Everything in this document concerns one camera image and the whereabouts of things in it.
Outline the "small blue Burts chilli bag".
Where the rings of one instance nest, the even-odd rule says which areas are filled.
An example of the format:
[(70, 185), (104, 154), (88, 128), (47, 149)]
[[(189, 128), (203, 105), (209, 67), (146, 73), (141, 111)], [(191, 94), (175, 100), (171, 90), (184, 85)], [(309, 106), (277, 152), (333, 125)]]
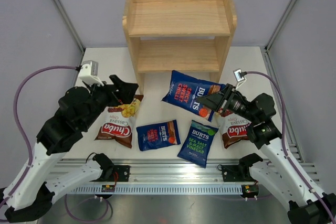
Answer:
[(142, 152), (181, 144), (177, 120), (138, 126), (136, 132)]

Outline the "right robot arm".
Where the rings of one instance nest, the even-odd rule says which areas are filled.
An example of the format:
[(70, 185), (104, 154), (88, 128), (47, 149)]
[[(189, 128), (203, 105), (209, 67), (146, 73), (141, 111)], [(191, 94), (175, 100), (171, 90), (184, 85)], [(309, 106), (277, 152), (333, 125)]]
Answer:
[(250, 121), (248, 138), (270, 164), (256, 153), (249, 154), (239, 160), (239, 176), (264, 185), (285, 208), (291, 223), (335, 223), (335, 194), (319, 187), (293, 156), (271, 119), (276, 114), (272, 96), (262, 93), (248, 101), (227, 85), (197, 101), (218, 114), (231, 111)]

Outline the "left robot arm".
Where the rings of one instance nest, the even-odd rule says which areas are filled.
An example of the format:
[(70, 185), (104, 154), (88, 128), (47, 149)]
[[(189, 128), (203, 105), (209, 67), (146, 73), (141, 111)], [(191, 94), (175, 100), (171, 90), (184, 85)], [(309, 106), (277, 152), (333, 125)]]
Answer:
[(6, 221), (34, 221), (46, 214), (52, 205), (68, 192), (90, 181), (107, 181), (114, 164), (104, 153), (96, 154), (80, 168), (56, 179), (47, 180), (54, 166), (83, 137), (108, 106), (132, 102), (138, 84), (110, 75), (111, 84), (85, 84), (72, 87), (59, 99), (55, 115), (45, 122), (32, 156), (18, 177), (1, 196), (6, 201)]

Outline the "large blue Burts chilli bag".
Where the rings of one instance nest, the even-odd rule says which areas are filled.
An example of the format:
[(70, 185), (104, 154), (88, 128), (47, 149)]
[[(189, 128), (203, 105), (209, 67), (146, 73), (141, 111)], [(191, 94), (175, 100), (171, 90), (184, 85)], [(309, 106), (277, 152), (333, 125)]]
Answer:
[(197, 98), (216, 93), (224, 88), (224, 84), (197, 79), (173, 70), (169, 91), (162, 98), (162, 101), (185, 109), (211, 122), (214, 111), (199, 103)]

